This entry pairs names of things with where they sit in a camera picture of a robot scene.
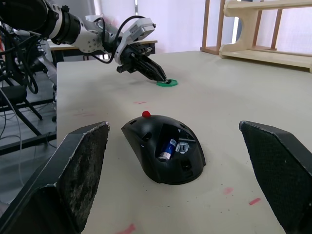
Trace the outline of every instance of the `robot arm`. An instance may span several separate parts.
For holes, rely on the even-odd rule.
[[[166,81],[162,68],[148,58],[151,49],[135,43],[154,31],[156,25],[150,18],[138,19],[122,33],[104,20],[80,19],[69,13],[68,6],[60,8],[51,0],[3,0],[0,17],[13,28],[50,38],[56,44],[70,44],[84,53],[102,50],[120,65],[120,73],[139,71],[148,79]]]

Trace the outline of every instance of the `red knob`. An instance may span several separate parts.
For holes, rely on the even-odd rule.
[[[149,113],[148,111],[143,111],[142,116],[144,118],[150,118],[151,117],[151,113]]]

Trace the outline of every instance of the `desk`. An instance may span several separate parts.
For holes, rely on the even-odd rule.
[[[290,131],[311,151],[311,74],[203,52],[151,59],[179,85],[119,74],[115,63],[58,64],[58,144],[81,126],[108,121],[111,127],[83,234],[116,234],[131,224],[133,234],[285,234],[256,181],[238,125],[249,120]],[[207,162],[197,180],[172,186],[145,175],[121,131],[145,110],[195,132]],[[256,198],[261,201],[249,205]]]
[[[144,44],[147,47],[151,47],[153,49],[152,54],[155,54],[155,43],[157,43],[157,40],[139,40],[141,44]],[[85,54],[81,52],[78,47],[67,45],[67,44],[61,44],[56,45],[52,41],[48,41],[52,57],[53,57],[53,63],[56,66],[58,62],[64,62],[64,57],[70,57],[70,56],[89,56],[89,54]],[[95,55],[103,55],[102,51],[94,51]]]

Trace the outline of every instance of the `black computer mouse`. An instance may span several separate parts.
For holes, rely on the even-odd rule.
[[[145,174],[157,183],[188,183],[206,165],[194,132],[178,120],[143,112],[121,129]]]

